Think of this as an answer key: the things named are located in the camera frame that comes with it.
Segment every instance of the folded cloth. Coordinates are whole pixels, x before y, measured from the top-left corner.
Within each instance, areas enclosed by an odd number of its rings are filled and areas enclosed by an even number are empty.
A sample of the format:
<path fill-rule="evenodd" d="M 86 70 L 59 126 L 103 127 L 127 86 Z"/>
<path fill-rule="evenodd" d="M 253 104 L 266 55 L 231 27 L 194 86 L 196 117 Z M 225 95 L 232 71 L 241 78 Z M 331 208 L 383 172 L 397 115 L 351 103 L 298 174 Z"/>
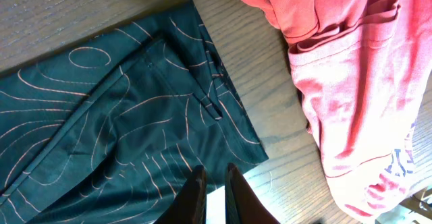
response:
<path fill-rule="evenodd" d="M 191 1 L 0 80 L 0 222 L 151 222 L 266 159 Z"/>
<path fill-rule="evenodd" d="M 370 221 L 411 185 L 431 73 L 432 0 L 243 0 L 288 44 L 292 79 L 336 204 Z"/>

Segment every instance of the teal fabric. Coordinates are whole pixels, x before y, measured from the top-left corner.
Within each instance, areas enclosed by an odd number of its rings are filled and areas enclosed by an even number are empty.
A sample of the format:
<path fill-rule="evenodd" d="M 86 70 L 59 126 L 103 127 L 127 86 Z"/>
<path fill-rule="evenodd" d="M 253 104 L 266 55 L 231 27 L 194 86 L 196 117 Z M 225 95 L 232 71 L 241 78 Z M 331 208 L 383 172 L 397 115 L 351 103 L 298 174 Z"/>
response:
<path fill-rule="evenodd" d="M 146 223 L 267 160 L 192 1 L 0 80 L 0 223 Z"/>

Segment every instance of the dark green cloth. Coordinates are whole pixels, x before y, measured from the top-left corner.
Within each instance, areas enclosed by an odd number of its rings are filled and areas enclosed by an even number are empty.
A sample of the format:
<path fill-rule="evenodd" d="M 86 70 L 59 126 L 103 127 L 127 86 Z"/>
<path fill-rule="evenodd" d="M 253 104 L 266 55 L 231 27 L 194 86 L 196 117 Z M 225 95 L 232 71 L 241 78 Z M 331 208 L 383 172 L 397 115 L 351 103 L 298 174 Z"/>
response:
<path fill-rule="evenodd" d="M 0 223 L 146 223 L 267 155 L 192 1 L 0 80 Z"/>

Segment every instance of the wooden table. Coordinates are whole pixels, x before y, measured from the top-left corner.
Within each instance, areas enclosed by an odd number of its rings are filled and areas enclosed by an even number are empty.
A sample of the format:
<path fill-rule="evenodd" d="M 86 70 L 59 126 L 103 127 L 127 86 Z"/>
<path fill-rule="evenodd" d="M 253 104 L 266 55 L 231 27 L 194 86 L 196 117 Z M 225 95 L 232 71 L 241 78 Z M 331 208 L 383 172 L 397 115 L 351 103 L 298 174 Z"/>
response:
<path fill-rule="evenodd" d="M 0 72 L 175 1 L 0 0 Z M 281 223 L 357 223 L 329 193 L 319 151 L 305 130 L 281 33 L 260 10 L 239 0 L 194 2 L 271 158 L 245 174 L 263 204 Z M 432 83 L 423 101 L 414 135 L 415 190 L 432 182 Z M 223 219 L 218 196 L 209 196 L 209 223 Z"/>

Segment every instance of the pink fabric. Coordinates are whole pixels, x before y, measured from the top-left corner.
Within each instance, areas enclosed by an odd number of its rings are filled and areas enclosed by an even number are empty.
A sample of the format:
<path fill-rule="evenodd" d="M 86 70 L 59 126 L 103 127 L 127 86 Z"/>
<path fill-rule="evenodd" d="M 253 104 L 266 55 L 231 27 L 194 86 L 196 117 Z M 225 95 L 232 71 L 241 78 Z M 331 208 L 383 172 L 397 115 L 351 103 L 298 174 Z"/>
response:
<path fill-rule="evenodd" d="M 336 204 L 370 221 L 411 185 L 412 132 L 432 69 L 432 0 L 243 0 L 288 44 Z"/>

